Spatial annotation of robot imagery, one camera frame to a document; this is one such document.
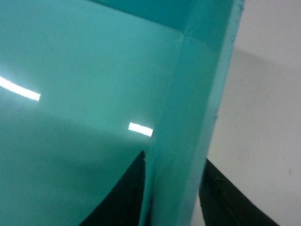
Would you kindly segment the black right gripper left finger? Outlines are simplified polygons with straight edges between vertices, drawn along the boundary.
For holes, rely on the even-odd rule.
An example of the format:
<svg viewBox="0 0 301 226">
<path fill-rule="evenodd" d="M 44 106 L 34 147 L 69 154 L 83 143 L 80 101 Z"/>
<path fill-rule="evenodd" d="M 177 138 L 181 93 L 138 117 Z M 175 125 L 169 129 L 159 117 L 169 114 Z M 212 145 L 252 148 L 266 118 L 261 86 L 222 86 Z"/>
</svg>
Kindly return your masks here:
<svg viewBox="0 0 301 226">
<path fill-rule="evenodd" d="M 145 187 L 145 152 L 140 151 L 125 173 L 80 223 L 81 226 L 137 226 Z"/>
</svg>

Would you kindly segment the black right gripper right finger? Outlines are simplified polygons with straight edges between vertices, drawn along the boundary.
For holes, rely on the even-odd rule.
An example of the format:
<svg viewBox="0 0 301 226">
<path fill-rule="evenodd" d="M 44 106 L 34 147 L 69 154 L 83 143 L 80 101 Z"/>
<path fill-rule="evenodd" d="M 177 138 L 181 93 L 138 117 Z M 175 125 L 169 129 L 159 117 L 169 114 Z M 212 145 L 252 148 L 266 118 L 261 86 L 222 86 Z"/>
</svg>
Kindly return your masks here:
<svg viewBox="0 0 301 226">
<path fill-rule="evenodd" d="M 199 188 L 206 226 L 271 226 L 273 220 L 257 208 L 209 160 Z"/>
</svg>

